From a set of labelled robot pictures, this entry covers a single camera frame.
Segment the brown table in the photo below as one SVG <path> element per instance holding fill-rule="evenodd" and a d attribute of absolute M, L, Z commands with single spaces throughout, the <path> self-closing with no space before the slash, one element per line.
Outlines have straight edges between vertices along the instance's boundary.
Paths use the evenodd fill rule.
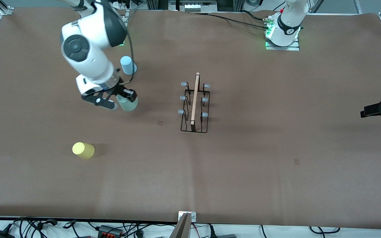
<path fill-rule="evenodd" d="M 139 11 L 130 113 L 80 99 L 59 42 L 77 17 L 1 20 L 0 215 L 381 228 L 381 117 L 360 118 L 381 100 L 376 15 L 307 16 L 289 52 L 265 50 L 257 28 Z M 106 53 L 116 66 L 130 54 Z M 196 72 L 212 86 L 207 134 L 180 131 L 180 82 Z M 73 155 L 77 141 L 95 157 Z"/>

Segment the black wire rack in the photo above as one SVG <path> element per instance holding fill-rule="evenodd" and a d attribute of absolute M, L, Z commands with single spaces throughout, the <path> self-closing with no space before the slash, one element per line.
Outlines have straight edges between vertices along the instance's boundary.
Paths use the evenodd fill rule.
<path fill-rule="evenodd" d="M 210 87 L 208 83 L 202 85 L 202 90 L 200 89 L 199 83 L 200 77 L 198 77 L 198 86 L 194 90 L 189 88 L 188 82 L 182 82 L 182 86 L 186 87 L 184 95 L 180 96 L 183 101 L 182 109 L 178 110 L 178 113 L 182 115 L 182 122 L 180 124 L 180 130 L 185 132 L 195 132 L 195 133 L 207 133 L 208 132 L 208 116 L 210 111 L 210 91 L 206 89 Z M 197 94 L 197 101 L 191 101 L 194 94 Z M 194 103 L 199 103 L 200 110 L 195 109 L 195 119 L 196 111 L 200 112 L 199 123 L 191 118 L 191 110 Z"/>

